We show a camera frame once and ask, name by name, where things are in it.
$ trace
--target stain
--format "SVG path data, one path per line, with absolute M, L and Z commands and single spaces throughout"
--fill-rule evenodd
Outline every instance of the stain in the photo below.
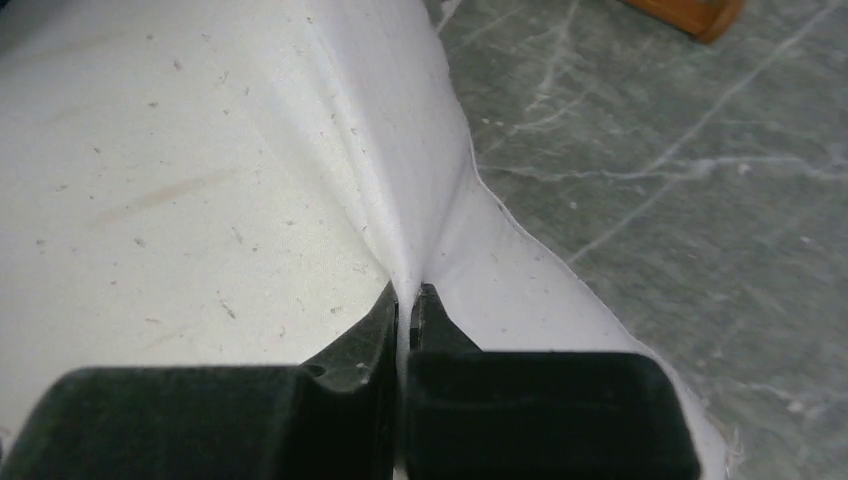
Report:
M 147 195 L 131 200 L 126 205 L 100 213 L 89 224 L 89 228 L 99 228 L 125 220 L 151 208 L 170 203 L 179 197 L 220 185 L 241 173 L 244 173 L 244 170 L 240 168 L 218 170 L 209 175 L 190 178 L 162 187 Z
M 94 35 L 88 38 L 83 38 L 81 40 L 77 40 L 76 42 L 66 43 L 61 47 L 36 52 L 30 55 L 26 55 L 23 58 L 18 58 L 10 62 L 6 62 L 5 68 L 0 69 L 0 72 L 15 71 L 18 68 L 22 68 L 33 63 L 46 62 L 54 58 L 65 58 L 73 53 L 80 53 L 91 48 L 99 47 L 101 45 L 107 45 L 109 43 L 112 43 L 116 38 L 122 37 L 124 35 L 124 32 L 106 32 L 100 35 Z
M 235 226 L 230 227 L 233 229 L 233 235 L 236 237 L 236 241 L 239 243 L 244 243 L 244 237 L 241 236 L 241 232 L 238 231 L 238 228 Z
M 221 307 L 227 312 L 227 315 L 229 315 L 230 318 L 232 318 L 232 319 L 236 318 L 236 312 L 234 312 L 233 309 L 230 308 L 229 305 L 227 305 L 227 302 L 221 300 Z
M 177 330 L 174 330 L 173 332 L 166 333 L 165 335 L 157 337 L 152 342 L 150 342 L 147 345 L 139 348 L 138 351 L 143 352 L 145 350 L 150 350 L 151 348 L 153 348 L 157 345 L 161 345 L 161 344 L 167 342 L 168 340 L 174 339 L 176 337 L 183 338 L 183 335 L 185 334 L 186 330 L 188 330 L 188 327 L 182 327 L 182 328 L 179 328 Z
M 85 104 L 85 105 L 71 105 L 70 107 L 65 107 L 56 112 L 53 116 L 46 120 L 42 120 L 38 122 L 39 125 L 48 126 L 54 125 L 57 123 L 64 122 L 66 120 L 70 120 L 74 117 L 82 115 L 87 110 L 93 108 L 93 104 Z

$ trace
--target marble surface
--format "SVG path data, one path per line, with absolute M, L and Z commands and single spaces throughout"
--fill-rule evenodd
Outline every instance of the marble surface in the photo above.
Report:
M 481 174 L 735 437 L 848 478 L 848 5 L 703 46 L 616 1 L 430 2 Z

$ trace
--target black clamp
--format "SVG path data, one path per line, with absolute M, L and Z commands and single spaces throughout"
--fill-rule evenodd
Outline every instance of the black clamp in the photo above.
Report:
M 398 462 L 411 480 L 699 478 L 671 382 L 647 357 L 483 352 L 432 285 L 413 317 L 403 389 L 391 286 L 300 366 L 72 372 L 0 480 L 384 480 Z

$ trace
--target white cloth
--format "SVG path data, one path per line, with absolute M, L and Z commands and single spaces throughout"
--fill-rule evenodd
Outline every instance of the white cloth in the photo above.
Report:
M 480 181 L 419 0 L 22 1 L 0 35 L 8 436 L 74 368 L 303 360 L 389 278 L 484 349 L 653 355 Z

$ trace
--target white vein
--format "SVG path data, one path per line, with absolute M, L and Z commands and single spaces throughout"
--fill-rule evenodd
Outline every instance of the white vein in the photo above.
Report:
M 459 5 L 462 4 L 462 0 L 446 0 L 442 2 L 442 19 L 439 20 L 439 24 L 436 25 L 436 33 L 440 33 L 445 25 L 448 24 L 451 18 L 453 18 L 454 13 L 456 13 L 456 9 L 459 8 Z
M 461 49 L 461 48 L 465 47 L 465 46 L 466 46 L 466 45 L 468 45 L 469 43 L 471 43 L 471 42 L 473 42 L 474 40 L 476 40 L 476 39 L 477 39 L 477 37 L 479 37 L 479 36 L 480 36 L 480 35 L 482 35 L 483 33 L 485 33 L 485 32 L 487 32 L 487 31 L 489 31 L 489 30 L 491 30 L 491 29 L 493 29 L 493 28 L 497 27 L 498 25 L 500 25 L 501 23 L 503 23 L 503 22 L 504 22 L 504 20 L 506 20 L 506 19 L 508 19 L 509 17 L 511 17 L 511 16 L 513 16 L 513 15 L 515 15 L 516 13 L 520 12 L 521 10 L 524 10 L 524 7 L 526 7 L 526 5 L 524 5 L 524 4 L 519 5 L 517 8 L 515 8 L 515 9 L 513 9 L 513 10 L 511 10 L 511 11 L 509 11 L 509 12 L 507 12 L 507 13 L 503 14 L 503 15 L 501 15 L 500 17 L 498 17 L 498 18 L 496 18 L 496 19 L 492 20 L 491 22 L 489 22 L 489 23 L 487 23 L 487 24 L 483 25 L 482 27 L 478 28 L 477 30 L 474 30 L 473 32 L 470 32 L 468 35 L 466 35 L 466 36 L 462 39 L 462 43 L 460 43 L 459 45 L 457 45 L 456 47 L 454 47 L 453 49 L 451 49 L 451 53 L 456 52 L 457 50 L 459 50 L 459 49 Z
M 798 31 L 796 31 L 792 36 L 784 40 L 780 45 L 777 46 L 763 61 L 761 61 L 757 66 L 748 72 L 745 76 L 739 79 L 736 83 L 730 86 L 725 92 L 719 97 L 718 101 L 713 104 L 713 106 L 707 110 L 701 118 L 690 127 L 683 135 L 680 136 L 677 140 L 675 140 L 669 147 L 659 156 L 656 160 L 654 160 L 650 165 L 642 169 L 642 173 L 650 172 L 656 170 L 663 165 L 665 165 L 671 157 L 677 153 L 683 144 L 688 142 L 692 137 L 694 137 L 707 122 L 715 116 L 727 102 L 736 96 L 743 88 L 748 86 L 757 76 L 763 72 L 766 68 L 768 68 L 775 60 L 777 60 L 787 49 L 798 43 L 801 39 L 803 39 L 809 32 L 815 27 L 819 22 L 827 18 L 834 10 L 839 8 L 842 5 L 842 0 L 833 0 L 821 10 L 819 13 L 813 16 L 807 23 L 805 23 Z
M 585 255 L 586 253 L 588 253 L 588 252 L 598 248 L 598 246 L 606 243 L 607 240 L 614 237 L 615 235 L 618 234 L 618 232 L 624 230 L 628 225 L 630 225 L 630 222 L 632 222 L 636 217 L 642 215 L 643 213 L 645 213 L 646 210 L 648 210 L 655 203 L 657 203 L 657 201 L 660 198 L 662 198 L 662 196 L 665 195 L 666 192 L 671 190 L 671 187 L 674 186 L 676 183 L 677 182 L 668 182 L 665 185 L 663 185 L 662 187 L 660 187 L 659 190 L 654 192 L 654 194 L 651 195 L 647 200 L 645 200 L 641 205 L 639 205 L 633 211 L 628 213 L 624 218 L 622 218 L 612 228 L 610 228 L 609 230 L 607 230 L 606 232 L 601 234 L 601 236 L 599 236 L 598 238 L 596 238 L 596 239 L 592 240 L 591 242 L 587 243 L 586 245 L 584 245 L 583 248 L 581 248 L 577 252 L 575 252 L 574 255 L 572 255 L 568 260 L 566 260 L 565 263 L 571 264 L 571 263 L 577 261 L 580 257 Z
M 716 158 L 701 158 L 689 162 L 676 162 L 675 165 L 684 165 L 685 170 L 681 171 L 650 171 L 650 172 L 612 172 L 609 170 L 591 170 L 591 171 L 567 171 L 558 173 L 548 173 L 536 167 L 497 167 L 490 165 L 481 165 L 478 169 L 481 172 L 502 172 L 517 175 L 525 178 L 532 178 L 540 182 L 560 182 L 567 179 L 583 179 L 583 178 L 606 178 L 616 181 L 631 181 L 642 180 L 648 178 L 663 178 L 669 181 L 692 181 L 703 180 L 709 178 L 716 170 L 722 167 L 745 167 L 737 168 L 740 175 L 745 175 L 748 172 L 754 171 L 752 165 L 764 165 L 768 167 L 769 173 L 780 174 L 785 172 L 788 175 L 807 177 L 812 180 L 822 182 L 844 182 L 848 181 L 848 172 L 834 173 L 828 172 L 814 167 L 807 160 L 794 155 L 781 156 L 724 156 Z M 831 166 L 839 165 L 839 163 L 831 163 Z

